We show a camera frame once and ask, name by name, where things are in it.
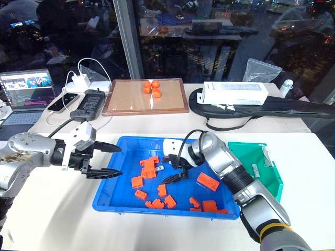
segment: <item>laptop keyboard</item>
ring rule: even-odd
[[[10,115],[5,122],[4,126],[11,126],[16,124],[34,124],[41,117],[42,112],[31,112],[31,113],[14,113]]]

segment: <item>orange plastic brick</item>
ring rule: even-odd
[[[193,204],[193,206],[194,206],[195,208],[199,208],[199,207],[200,207],[200,203],[199,203],[199,201],[197,201],[194,197],[190,197],[189,202],[190,202],[191,204]]]
[[[202,212],[201,208],[190,208],[189,210],[194,212]]]
[[[154,80],[151,82],[151,87],[152,88],[158,88],[159,87],[159,82],[157,80]]]
[[[177,203],[174,201],[171,195],[165,197],[164,202],[165,204],[167,204],[167,208],[169,209],[172,209],[177,205]]]
[[[135,192],[135,196],[136,196],[137,198],[141,199],[141,200],[146,200],[147,197],[148,197],[147,193],[145,193],[145,192],[143,192],[143,191],[141,191],[141,190],[136,190],[136,192]]]
[[[151,157],[140,161],[140,165],[144,166],[141,176],[145,179],[156,177],[155,164],[159,162],[158,156]]]
[[[227,209],[217,209],[215,200],[204,200],[203,209],[208,213],[228,213]]]
[[[228,213],[227,209],[218,209],[218,213]]]
[[[158,190],[158,196],[165,197],[167,195],[165,184],[159,185],[157,190]]]
[[[213,192],[218,189],[219,182],[217,180],[214,180],[213,178],[209,177],[208,175],[204,173],[200,173],[200,175],[197,178],[197,182],[201,183],[205,187],[208,187]]]
[[[151,89],[150,81],[146,81],[146,82],[144,83],[144,86],[148,86],[148,87],[150,87],[150,89]]]
[[[143,93],[151,93],[151,86],[144,86]]]
[[[155,98],[160,98],[162,96],[162,93],[159,89],[152,89],[152,94]]]
[[[152,202],[152,205],[156,208],[156,209],[163,209],[165,204],[164,202],[162,202],[160,199],[155,199]]]
[[[204,200],[203,209],[204,209],[204,212],[208,212],[208,213],[217,213],[218,211],[215,200]]]
[[[151,201],[146,201],[146,202],[145,202],[145,205],[146,205],[148,208],[155,209],[155,207],[152,205]]]
[[[131,187],[132,187],[132,188],[140,188],[140,187],[143,187],[143,179],[142,179],[142,176],[132,177],[132,178],[131,178]]]

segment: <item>black case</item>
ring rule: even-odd
[[[206,126],[216,131],[229,131],[243,127],[249,120],[262,116],[278,116],[290,118],[314,117],[324,119],[335,119],[335,108],[326,104],[310,103],[299,100],[285,99],[268,96],[262,106],[234,105],[234,109],[219,108],[213,105],[202,105],[197,102],[197,93],[203,89],[193,91],[188,99],[190,109],[196,114],[207,119]],[[246,123],[232,128],[218,128],[208,124],[210,118],[231,119],[251,117]]]

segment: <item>yellow ring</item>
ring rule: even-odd
[[[286,229],[290,229],[291,231],[293,231],[291,227],[289,227],[288,225],[286,225],[286,224],[284,224],[284,223],[271,223],[271,224],[269,224],[269,225],[266,225],[266,226],[261,230],[261,232],[260,232],[260,241],[261,241],[261,242],[262,242],[262,236],[263,236],[264,232],[265,232],[266,230],[272,228],[272,227],[275,227],[275,226],[282,226],[282,227],[284,227],[284,228],[286,228]]]

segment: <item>blue plastic tray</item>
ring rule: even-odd
[[[132,189],[131,187],[131,178],[141,175],[142,167],[139,164],[141,160],[157,155],[160,162],[155,166],[164,166],[164,170],[156,172],[156,178],[143,179],[144,186],[139,188],[148,194],[147,200],[151,202],[156,198],[164,201],[164,198],[158,196],[158,185],[166,177],[181,172],[180,169],[174,170],[169,163],[161,163],[163,160],[163,140],[164,138],[121,137],[117,145],[122,148],[122,152],[112,155],[107,168],[120,170],[124,174],[116,178],[101,181],[93,201],[93,208],[97,211],[118,213],[128,212],[196,216],[211,219],[237,219],[240,209],[234,202],[232,193],[224,183],[220,182],[217,191],[213,192],[196,182],[201,172],[218,180],[207,164],[202,164],[189,170],[188,179],[166,186],[167,194],[171,195],[177,203],[173,209],[149,209],[144,205],[145,201],[135,196],[136,189]],[[195,197],[200,203],[203,200],[215,200],[217,208],[228,209],[228,214],[190,211],[189,209],[193,207],[189,202],[190,197]]]

